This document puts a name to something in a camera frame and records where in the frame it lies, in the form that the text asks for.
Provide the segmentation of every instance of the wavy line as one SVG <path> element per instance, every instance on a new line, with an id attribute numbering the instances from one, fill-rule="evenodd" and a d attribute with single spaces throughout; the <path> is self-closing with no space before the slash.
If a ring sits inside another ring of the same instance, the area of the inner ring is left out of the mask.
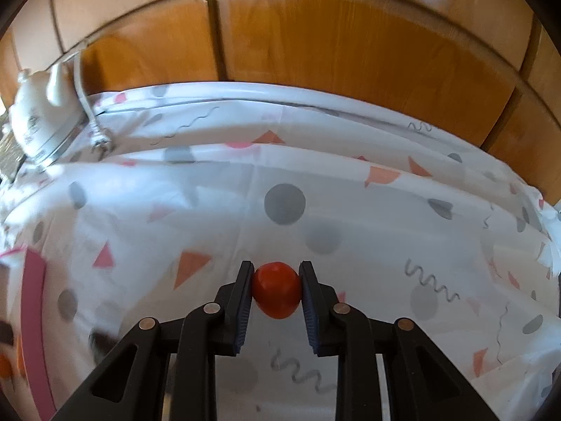
<path id="1" fill-rule="evenodd" d="M 160 142 L 162 142 L 164 139 L 171 139 L 172 137 L 176 137 L 177 133 L 179 133 L 179 130 L 181 128 L 189 128 L 191 125 L 193 125 L 193 123 L 195 123 L 198 119 L 200 118 L 207 118 L 209 115 L 212 114 L 212 111 L 214 111 L 214 109 L 218 109 L 220 106 L 214 106 L 214 108 L 210 109 L 210 111 L 208 111 L 207 115 L 200 115 L 198 117 L 195 118 L 195 120 L 193 120 L 189 125 L 181 125 L 180 127 L 178 127 L 175 131 L 175 133 L 173 134 L 169 134 L 167 136 L 163 136 L 161 137 L 158 142 L 151 142 L 150 145 L 158 145 Z"/>
<path id="2" fill-rule="evenodd" d="M 411 259 L 407 260 L 407 263 L 405 264 L 405 275 L 407 277 L 412 277 L 413 275 L 415 275 L 415 273 L 420 270 L 419 273 L 419 284 L 421 286 L 426 286 L 428 285 L 431 281 L 433 282 L 433 284 L 431 285 L 433 287 L 433 290 L 436 294 L 439 294 L 441 291 L 445 292 L 445 296 L 446 296 L 446 300 L 448 302 L 452 302 L 454 300 L 454 298 L 458 298 L 458 300 L 460 299 L 459 294 L 458 293 L 454 293 L 451 297 L 450 297 L 450 293 L 448 292 L 448 287 L 446 285 L 442 285 L 439 288 L 437 288 L 437 278 L 435 277 L 434 274 L 430 274 L 427 278 L 425 278 L 423 280 L 423 277 L 425 275 L 425 270 L 421 267 L 421 266 L 413 266 L 413 270 L 409 271 L 409 265 L 411 264 Z"/>
<path id="3" fill-rule="evenodd" d="M 499 342 L 499 334 L 500 334 L 500 330 L 503 329 L 503 317 L 504 317 L 504 315 L 506 315 L 508 313 L 508 305 L 510 303 L 511 302 L 509 301 L 504 305 L 504 313 L 499 317 L 499 330 L 496 332 L 496 342 L 499 345 L 499 349 L 496 351 L 496 360 L 499 362 L 500 365 L 503 365 L 503 362 L 499 359 L 499 353 L 500 353 L 500 347 L 501 347 L 500 342 Z"/>
<path id="4" fill-rule="evenodd" d="M 409 122 L 409 125 L 407 125 L 407 128 L 409 129 L 409 128 L 413 127 L 413 129 L 415 131 L 420 131 L 420 130 L 423 129 L 423 126 L 425 127 L 425 130 L 427 130 L 428 132 L 433 130 L 433 127 L 426 122 L 419 122 L 419 128 L 417 128 L 415 126 L 415 122 Z"/>
<path id="5" fill-rule="evenodd" d="M 271 358 L 271 370 L 279 372 L 281 370 L 285 370 L 287 367 L 292 365 L 293 370 L 292 370 L 291 377 L 292 377 L 293 383 L 295 383 L 297 385 L 301 385 L 302 383 L 304 383 L 304 382 L 306 382 L 306 381 L 308 381 L 312 378 L 315 378 L 316 382 L 315 382 L 314 389 L 318 394 L 327 394 L 328 392 L 331 392 L 334 389 L 337 389 L 337 385 L 334 385 L 334 384 L 325 385 L 324 387 L 322 387 L 321 386 L 322 385 L 322 374 L 319 372 L 319 370 L 316 370 L 316 369 L 309 370 L 302 377 L 298 377 L 298 373 L 300 372 L 300 361 L 298 361 L 298 359 L 296 359 L 295 357 L 289 357 L 284 362 L 279 363 L 278 359 L 281 356 L 280 351 L 281 351 L 281 349 L 277 348 L 277 352 Z"/>

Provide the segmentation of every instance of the orange object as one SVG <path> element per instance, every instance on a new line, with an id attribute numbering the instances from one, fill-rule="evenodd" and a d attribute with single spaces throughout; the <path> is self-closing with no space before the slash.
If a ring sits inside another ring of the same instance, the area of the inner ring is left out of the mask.
<path id="1" fill-rule="evenodd" d="M 263 264 L 257 269 L 251 288 L 259 308 L 275 319 L 292 315 L 302 298 L 298 274 L 288 264 L 279 261 Z"/>
<path id="2" fill-rule="evenodd" d="M 25 364 L 23 363 L 23 348 L 21 347 L 21 336 L 16 337 L 16 367 L 18 368 L 18 375 L 27 380 L 25 372 Z"/>
<path id="3" fill-rule="evenodd" d="M 6 355 L 0 354 L 0 378 L 4 380 L 5 378 L 12 378 L 12 364 L 9 363 L 9 359 Z"/>

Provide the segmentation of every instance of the red tomato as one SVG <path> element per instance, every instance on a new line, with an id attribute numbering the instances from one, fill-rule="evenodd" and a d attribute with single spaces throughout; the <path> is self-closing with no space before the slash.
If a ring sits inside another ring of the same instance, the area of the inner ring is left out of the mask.
<path id="1" fill-rule="evenodd" d="M 251 289 L 259 308 L 275 319 L 294 313 L 302 297 L 298 274 L 288 264 L 263 264 L 253 276 Z"/>

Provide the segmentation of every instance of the white kettle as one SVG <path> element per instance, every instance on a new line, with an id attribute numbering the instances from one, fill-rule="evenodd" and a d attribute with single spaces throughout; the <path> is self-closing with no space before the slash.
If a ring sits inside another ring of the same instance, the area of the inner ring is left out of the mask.
<path id="1" fill-rule="evenodd" d="M 84 110 L 61 63 L 50 73 L 24 69 L 18 81 L 21 86 L 9 108 L 13 135 L 35 164 L 49 166 L 79 133 Z"/>

